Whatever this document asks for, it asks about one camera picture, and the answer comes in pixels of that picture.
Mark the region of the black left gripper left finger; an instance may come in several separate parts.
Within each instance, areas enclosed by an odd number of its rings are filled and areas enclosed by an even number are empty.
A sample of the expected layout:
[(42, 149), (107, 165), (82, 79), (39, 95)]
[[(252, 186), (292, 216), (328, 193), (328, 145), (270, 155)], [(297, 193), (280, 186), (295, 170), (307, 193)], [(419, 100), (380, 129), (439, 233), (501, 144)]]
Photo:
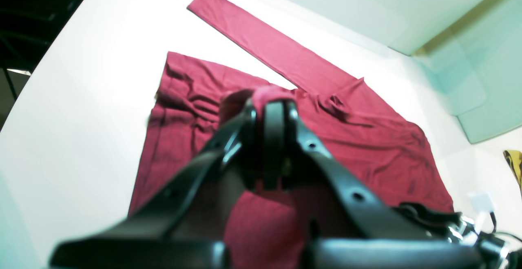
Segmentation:
[(91, 237), (59, 244), (51, 269), (231, 269), (224, 231), (252, 186), (243, 158), (256, 134), (246, 106), (147, 204)]

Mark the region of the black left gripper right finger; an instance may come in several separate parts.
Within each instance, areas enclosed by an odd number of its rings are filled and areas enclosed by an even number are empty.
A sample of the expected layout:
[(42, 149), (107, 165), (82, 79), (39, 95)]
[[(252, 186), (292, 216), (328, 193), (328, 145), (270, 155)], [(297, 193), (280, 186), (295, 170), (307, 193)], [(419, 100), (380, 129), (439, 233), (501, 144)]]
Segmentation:
[(263, 187), (295, 203), (308, 242), (300, 269), (482, 269), (475, 245), (431, 237), (382, 202), (300, 120), (294, 102), (263, 109)]

